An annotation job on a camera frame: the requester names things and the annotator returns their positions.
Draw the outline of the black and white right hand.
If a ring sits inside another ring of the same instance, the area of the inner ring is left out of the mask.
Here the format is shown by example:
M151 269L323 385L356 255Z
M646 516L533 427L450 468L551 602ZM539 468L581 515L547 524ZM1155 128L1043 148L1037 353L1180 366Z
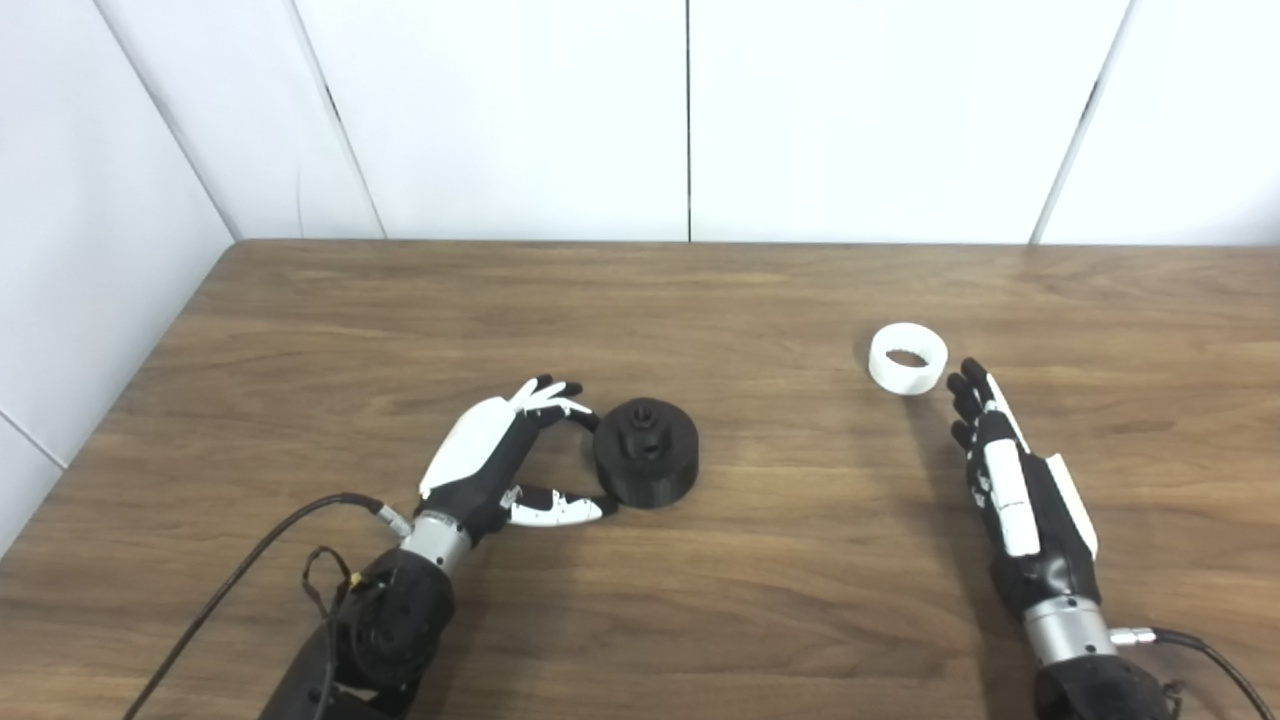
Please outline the black and white right hand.
M995 375L974 357L947 378L951 433L993 547L989 575L1015 616L1059 597L1102 600L1098 536L1061 455L1032 451Z

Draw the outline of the black and white left hand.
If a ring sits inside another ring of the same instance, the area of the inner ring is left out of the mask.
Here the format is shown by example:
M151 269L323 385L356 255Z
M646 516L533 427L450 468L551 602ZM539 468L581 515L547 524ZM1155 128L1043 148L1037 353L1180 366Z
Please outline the black and white left hand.
M600 418L576 401L577 382L543 374L511 397L485 398L466 410L443 439L419 484L419 514L449 518L479 544L516 527L556 528L602 520L620 511L608 495L577 495L526 486L516 475L540 433L572 421L594 433Z

